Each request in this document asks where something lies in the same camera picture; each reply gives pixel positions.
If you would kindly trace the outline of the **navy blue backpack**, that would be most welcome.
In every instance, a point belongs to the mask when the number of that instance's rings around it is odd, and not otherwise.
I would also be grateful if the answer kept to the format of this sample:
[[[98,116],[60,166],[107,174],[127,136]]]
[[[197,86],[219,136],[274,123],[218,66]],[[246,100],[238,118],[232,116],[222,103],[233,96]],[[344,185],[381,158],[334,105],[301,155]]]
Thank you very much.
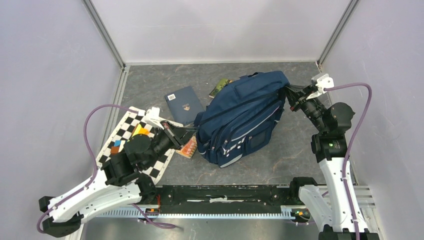
[[[284,112],[283,88],[289,84],[277,70],[226,85],[194,120],[199,154],[225,168],[266,146]]]

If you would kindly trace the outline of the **Animal Farm book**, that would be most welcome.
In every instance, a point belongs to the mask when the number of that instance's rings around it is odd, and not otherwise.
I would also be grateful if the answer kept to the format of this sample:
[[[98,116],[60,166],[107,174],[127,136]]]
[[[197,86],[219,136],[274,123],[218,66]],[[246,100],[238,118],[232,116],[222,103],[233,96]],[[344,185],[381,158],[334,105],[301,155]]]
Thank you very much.
[[[214,87],[214,89],[209,93],[209,97],[214,99],[215,96],[228,84],[232,83],[232,79],[222,78],[218,84]]]

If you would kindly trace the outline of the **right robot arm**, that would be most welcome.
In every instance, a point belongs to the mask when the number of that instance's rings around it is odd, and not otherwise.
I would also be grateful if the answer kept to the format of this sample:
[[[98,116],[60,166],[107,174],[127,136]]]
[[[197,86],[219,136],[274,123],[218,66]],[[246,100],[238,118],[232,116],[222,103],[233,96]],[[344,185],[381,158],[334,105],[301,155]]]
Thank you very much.
[[[283,88],[290,109],[301,110],[318,130],[311,137],[311,150],[322,171],[329,202],[311,177],[295,177],[290,183],[289,199],[304,203],[313,218],[320,240],[378,240],[361,212],[350,172],[351,143],[345,133],[355,115],[344,102],[325,107],[317,97],[316,86],[287,85]]]

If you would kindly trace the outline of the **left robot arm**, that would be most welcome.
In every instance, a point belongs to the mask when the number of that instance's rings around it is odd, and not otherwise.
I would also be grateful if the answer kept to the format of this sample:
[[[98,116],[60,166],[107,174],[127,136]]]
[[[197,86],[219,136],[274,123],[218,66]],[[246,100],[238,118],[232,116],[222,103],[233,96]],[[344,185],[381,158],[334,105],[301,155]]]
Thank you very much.
[[[151,204],[157,189],[144,173],[170,150],[181,150],[195,134],[194,128],[180,127],[167,120],[152,128],[153,136],[136,134],[122,150],[113,154],[91,177],[57,197],[39,199],[42,215],[36,228],[55,238],[77,231],[96,215],[124,205]]]

